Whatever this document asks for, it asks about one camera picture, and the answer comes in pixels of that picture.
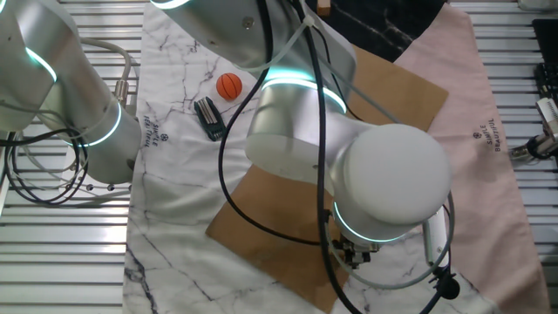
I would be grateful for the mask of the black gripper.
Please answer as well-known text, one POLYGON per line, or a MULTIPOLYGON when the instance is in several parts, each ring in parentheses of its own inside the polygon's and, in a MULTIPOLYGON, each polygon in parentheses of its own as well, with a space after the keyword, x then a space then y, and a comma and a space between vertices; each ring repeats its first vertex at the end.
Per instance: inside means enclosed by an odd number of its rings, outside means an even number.
POLYGON ((379 251, 379 244, 375 242, 359 244, 341 237, 338 240, 333 240, 332 243, 335 249, 342 250, 345 253, 344 262, 353 270, 358 269, 363 263, 369 263, 371 254, 379 251))

